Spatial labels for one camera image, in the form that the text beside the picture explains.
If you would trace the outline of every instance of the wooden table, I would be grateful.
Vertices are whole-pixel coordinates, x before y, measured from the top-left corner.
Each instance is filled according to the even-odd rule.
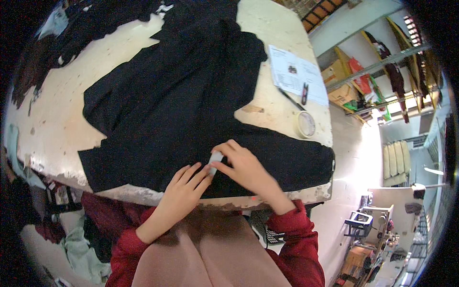
[[[272,44],[317,64],[300,19],[285,7],[270,0],[241,0],[237,22],[243,31],[255,33],[264,42],[266,51],[268,44]],[[28,104],[33,89],[27,92],[19,109],[10,103],[5,126],[14,124],[19,128],[17,157],[37,172],[92,192],[78,151],[99,146],[105,136],[84,119],[83,92],[116,66],[132,59],[142,48],[157,44],[159,41],[149,37],[160,31],[162,24],[161,17],[153,15],[148,23],[133,21],[103,39],[92,41],[73,62],[49,72],[39,98],[31,106],[30,116]],[[291,96],[299,101],[298,96]],[[316,133],[309,140],[331,147],[328,107],[308,101],[307,110],[316,122]],[[297,108],[274,87],[268,60],[261,64],[253,101],[235,111],[235,117],[243,123],[298,138],[293,130],[296,112]],[[98,194],[145,205],[157,205],[162,195],[131,185]],[[288,195],[305,203],[326,201],[331,198],[331,183]],[[223,209],[260,208],[261,203],[256,196],[201,200],[204,207]]]

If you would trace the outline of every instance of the red sleeve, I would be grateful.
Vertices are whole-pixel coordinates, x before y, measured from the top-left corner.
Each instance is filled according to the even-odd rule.
[[[155,208],[152,207],[142,214],[142,223],[150,217]],[[112,248],[112,258],[110,259],[112,274],[108,277],[106,287],[131,286],[140,257],[149,246],[137,237],[135,229],[136,227],[124,230],[117,244]]]
[[[268,227],[277,233],[285,232],[285,245],[280,254],[267,249],[268,254],[293,287],[325,286],[324,270],[319,263],[318,233],[312,231],[301,200],[294,200],[296,209],[284,215],[273,214]]]

